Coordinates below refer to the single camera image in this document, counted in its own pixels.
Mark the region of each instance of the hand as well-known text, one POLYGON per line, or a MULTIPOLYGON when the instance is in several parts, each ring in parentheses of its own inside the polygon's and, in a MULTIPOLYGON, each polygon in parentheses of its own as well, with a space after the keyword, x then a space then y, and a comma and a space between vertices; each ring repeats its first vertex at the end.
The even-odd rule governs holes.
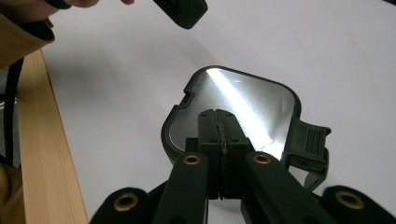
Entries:
MULTIPOLYGON (((64 1, 74 7, 92 7, 99 0, 64 1)), ((134 0, 121 0, 121 2, 125 5, 131 5, 134 0)), ((45 0, 0 0, 0 13, 17 24, 44 20, 58 10, 58 8, 50 6, 45 0)))

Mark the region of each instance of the white table surface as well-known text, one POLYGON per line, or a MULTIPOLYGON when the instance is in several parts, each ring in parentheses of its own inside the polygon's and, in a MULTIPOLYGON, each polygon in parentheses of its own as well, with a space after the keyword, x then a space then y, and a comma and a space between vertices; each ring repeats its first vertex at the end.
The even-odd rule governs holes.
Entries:
MULTIPOLYGON (((152 2, 101 1, 51 17, 45 60, 91 217, 113 191, 170 174, 160 131, 192 74, 223 65, 281 82, 303 121, 332 129, 328 178, 396 215, 396 6, 380 0, 207 0, 187 31, 152 2)), ((242 223, 237 202, 209 223, 242 223)))

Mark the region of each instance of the finger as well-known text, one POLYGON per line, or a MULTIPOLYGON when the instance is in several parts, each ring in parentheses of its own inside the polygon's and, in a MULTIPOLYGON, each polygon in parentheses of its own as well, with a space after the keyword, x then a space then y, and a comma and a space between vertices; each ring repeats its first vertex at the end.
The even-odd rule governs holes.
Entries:
POLYGON ((11 21, 22 24, 26 22, 42 21, 58 11, 58 8, 52 7, 45 1, 33 2, 17 7, 6 8, 0 12, 8 17, 11 21))
POLYGON ((65 0, 65 2, 73 7, 93 7, 99 0, 65 0))
POLYGON ((121 0, 121 2, 125 5, 131 5, 134 3, 134 0, 121 0))

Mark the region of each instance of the wooden table edge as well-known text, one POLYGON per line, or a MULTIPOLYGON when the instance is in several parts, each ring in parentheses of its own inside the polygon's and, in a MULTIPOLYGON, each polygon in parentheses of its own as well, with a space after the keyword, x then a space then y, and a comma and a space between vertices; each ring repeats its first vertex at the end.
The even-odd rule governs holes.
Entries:
POLYGON ((88 223, 41 50, 25 57, 17 106, 26 223, 88 223))

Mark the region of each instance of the black plastic clip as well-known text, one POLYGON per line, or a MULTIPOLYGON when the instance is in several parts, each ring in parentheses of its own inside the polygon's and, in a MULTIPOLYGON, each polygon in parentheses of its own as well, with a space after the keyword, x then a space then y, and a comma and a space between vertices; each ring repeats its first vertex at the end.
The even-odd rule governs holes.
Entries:
POLYGON ((304 182, 308 190, 314 190, 326 179, 329 151, 325 140, 330 132, 329 128, 308 124, 297 118, 291 120, 281 162, 288 169, 293 166, 308 172, 304 182))

